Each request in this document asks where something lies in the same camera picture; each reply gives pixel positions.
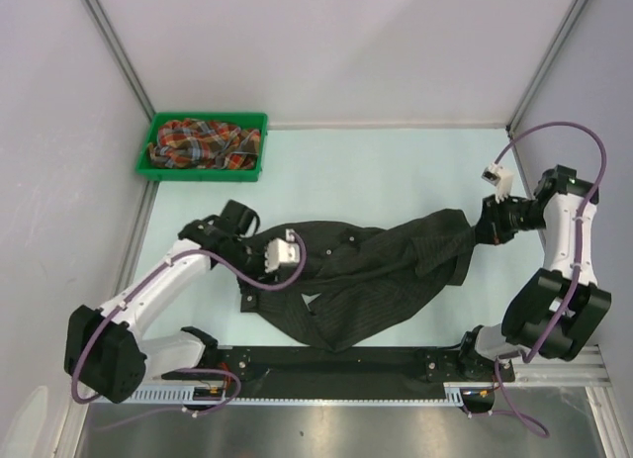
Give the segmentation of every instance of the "metal floor panel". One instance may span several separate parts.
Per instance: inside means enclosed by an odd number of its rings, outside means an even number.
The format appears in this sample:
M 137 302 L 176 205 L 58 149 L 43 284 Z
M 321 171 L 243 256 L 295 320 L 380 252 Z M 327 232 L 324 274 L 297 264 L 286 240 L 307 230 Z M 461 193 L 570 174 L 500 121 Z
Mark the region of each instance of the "metal floor panel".
M 165 412 L 110 431 L 106 425 L 148 406 L 94 405 L 77 458 L 600 458 L 604 457 L 585 389 L 514 389 L 519 408 L 552 437 L 517 420 L 468 420 L 457 409 L 410 407 L 239 406 L 191 419 Z

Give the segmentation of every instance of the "white connector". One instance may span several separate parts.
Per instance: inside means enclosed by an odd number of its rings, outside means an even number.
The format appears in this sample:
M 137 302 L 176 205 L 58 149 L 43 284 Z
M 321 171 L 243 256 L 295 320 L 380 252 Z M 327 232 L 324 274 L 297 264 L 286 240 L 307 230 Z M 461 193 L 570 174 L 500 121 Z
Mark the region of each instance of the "white connector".
M 495 199 L 498 203 L 506 199 L 512 191 L 514 173 L 496 163 L 490 164 L 482 174 L 482 178 L 496 187 Z
M 266 273 L 279 270 L 281 267 L 298 265 L 300 250 L 296 243 L 291 243 L 295 238 L 291 230 L 286 231 L 286 240 L 275 238 L 266 247 Z

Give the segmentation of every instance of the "green plastic basket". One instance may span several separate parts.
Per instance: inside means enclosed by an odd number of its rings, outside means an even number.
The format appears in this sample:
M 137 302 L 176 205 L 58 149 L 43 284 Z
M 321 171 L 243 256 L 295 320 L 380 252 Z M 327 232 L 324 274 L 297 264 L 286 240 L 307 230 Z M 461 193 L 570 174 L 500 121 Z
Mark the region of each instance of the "green plastic basket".
M 170 120 L 201 119 L 217 120 L 228 124 L 236 124 L 245 129 L 259 129 L 261 144 L 259 156 L 253 169 L 171 169 L 157 168 L 151 165 L 147 146 L 156 141 L 158 130 Z M 228 181 L 254 182 L 261 172 L 261 160 L 264 155 L 266 135 L 268 134 L 268 116 L 254 112 L 160 112 L 154 116 L 149 127 L 147 139 L 142 147 L 136 172 L 152 181 Z

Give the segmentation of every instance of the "red plaid fabric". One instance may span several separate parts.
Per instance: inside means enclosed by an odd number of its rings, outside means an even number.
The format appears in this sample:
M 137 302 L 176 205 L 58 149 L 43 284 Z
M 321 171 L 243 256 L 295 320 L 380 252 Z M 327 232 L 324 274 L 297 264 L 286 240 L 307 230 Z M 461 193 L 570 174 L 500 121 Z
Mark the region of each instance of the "red plaid fabric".
M 260 144 L 257 129 L 185 119 L 163 125 L 148 152 L 151 164 L 160 168 L 253 169 Z

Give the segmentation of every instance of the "metal frame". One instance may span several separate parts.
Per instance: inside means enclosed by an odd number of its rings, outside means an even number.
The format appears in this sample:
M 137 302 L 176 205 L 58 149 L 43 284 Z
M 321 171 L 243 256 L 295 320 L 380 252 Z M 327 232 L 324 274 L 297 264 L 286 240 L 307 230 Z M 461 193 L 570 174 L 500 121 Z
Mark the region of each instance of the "metal frame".
M 554 39 L 550 43 L 549 47 L 545 51 L 545 55 L 541 59 L 541 62 L 532 77 L 532 80 L 527 86 L 527 89 L 523 93 L 521 100 L 519 101 L 510 121 L 507 125 L 507 130 L 511 137 L 514 136 L 514 131 L 518 128 L 525 113 L 529 109 L 532 101 L 534 100 L 536 94 L 538 93 L 539 88 L 543 84 L 547 75 L 549 74 L 552 66 L 554 65 L 554 61 L 556 60 L 558 54 L 563 48 L 565 42 L 569 38 L 572 30 L 576 27 L 576 24 L 579 20 L 579 17 L 583 13 L 583 10 L 587 6 L 590 0 L 574 0 L 572 5 L 570 6 L 565 18 L 563 18 L 563 22 L 561 26 L 559 26 Z
M 147 96 L 136 71 L 127 56 L 119 37 L 117 36 L 103 6 L 99 0 L 82 0 L 87 11 L 93 18 L 99 33 L 102 35 L 106 46 L 113 55 L 115 62 L 122 70 L 126 81 L 134 92 L 138 102 L 144 110 L 149 120 L 155 115 L 155 111 Z M 574 0 L 567 15 L 565 16 L 561 26 L 559 27 L 555 38 L 552 40 L 546 54 L 542 58 L 539 66 L 530 81 L 528 88 L 524 92 L 519 101 L 511 120 L 506 129 L 508 135 L 512 137 L 514 131 L 521 123 L 525 113 L 529 109 L 532 101 L 538 93 L 539 88 L 546 79 L 556 57 L 560 53 L 565 41 L 568 39 L 573 28 L 579 20 L 579 17 L 589 0 Z M 514 156 L 519 167 L 519 174 L 523 181 L 526 193 L 529 195 L 529 187 L 520 157 L 514 152 Z M 145 186 L 141 201 L 136 214 L 136 224 L 132 232 L 129 247 L 123 259 L 119 279 L 115 286 L 114 293 L 121 291 L 128 286 L 134 278 L 136 263 L 139 257 L 142 240 L 149 221 L 154 198 L 157 192 L 158 183 L 148 182 Z M 564 363 L 562 361 L 546 361 L 544 359 L 535 359 L 529 365 L 515 364 L 515 372 L 517 381 L 508 383 L 509 387 L 559 387 L 559 386 L 583 386 L 586 387 L 588 399 L 591 404 L 593 416 L 599 431 L 605 452 L 608 458 L 626 458 L 631 456 L 629 450 L 631 447 L 630 438 L 619 426 L 619 412 L 617 402 L 614 399 L 613 390 L 610 387 L 608 374 L 604 367 L 604 363 L 597 347 L 588 347 L 583 350 L 574 363 Z M 455 388 L 464 386 L 460 383 L 447 383 L 447 391 L 454 391 Z M 142 389 L 150 387 L 157 390 L 165 387 L 174 387 L 166 385 L 162 382 L 152 382 L 141 386 Z M 193 387 L 191 383 L 180 386 Z M 476 384 L 469 383 L 468 387 L 476 387 Z M 237 403 L 251 403 L 252 401 L 236 401 Z M 269 405 L 268 402 L 257 401 L 259 405 Z M 342 405 L 349 405 L 346 402 L 340 402 Z M 272 401 L 270 405 L 288 405 L 287 401 Z M 415 405 L 435 405 L 435 404 L 418 404 Z M 87 408 L 79 406 L 70 401 L 68 412 L 64 420 L 63 426 L 59 433 L 57 445 L 54 450 L 56 457 L 72 458 L 79 444 L 81 430 L 87 414 Z
M 222 386 L 222 381 L 205 381 L 205 385 Z M 200 388 L 201 384 L 174 384 L 161 382 L 142 384 L 136 389 L 132 396 L 122 404 L 154 404 L 154 405 L 179 405 L 179 406 L 206 406 L 213 405 L 218 400 L 194 400 L 194 389 Z M 241 399 L 240 397 L 232 401 L 237 406 L 346 406 L 346 407 L 462 407 L 461 391 L 458 387 L 446 386 L 444 388 L 445 399 L 420 399 L 415 401 L 390 400 L 390 401 L 317 401 L 306 400 L 296 401 L 292 399 Z M 99 398 L 97 404 L 109 404 L 110 401 Z
M 95 24 L 97 25 L 97 29 L 99 30 L 99 33 L 103 37 L 104 42 L 106 46 L 108 47 L 108 50 L 114 57 L 115 62 L 117 63 L 121 71 L 123 72 L 124 77 L 128 81 L 128 85 L 130 85 L 130 88 L 132 89 L 132 91 L 135 93 L 136 98 L 138 99 L 138 102 L 140 103 L 140 106 L 145 111 L 145 114 L 151 121 L 151 119 L 153 119 L 156 112 L 154 111 L 154 108 L 151 105 L 151 101 L 149 100 L 149 97 L 147 96 L 147 93 L 145 92 L 144 87 L 140 83 L 140 79 L 134 67 L 132 66 L 132 63 L 130 62 L 130 58 L 128 57 L 128 54 L 126 53 L 126 50 L 121 44 L 121 40 L 117 36 L 117 33 L 115 32 L 112 26 L 112 23 L 110 23 L 110 19 L 108 18 L 108 15 L 103 9 L 101 2 L 99 0 L 81 0 L 81 1 L 84 3 L 84 5 L 86 6 L 86 9 L 88 10 L 88 13 L 92 17 Z
M 606 458 L 629 458 L 633 447 L 630 436 L 620 426 L 613 388 L 587 387 L 587 397 Z

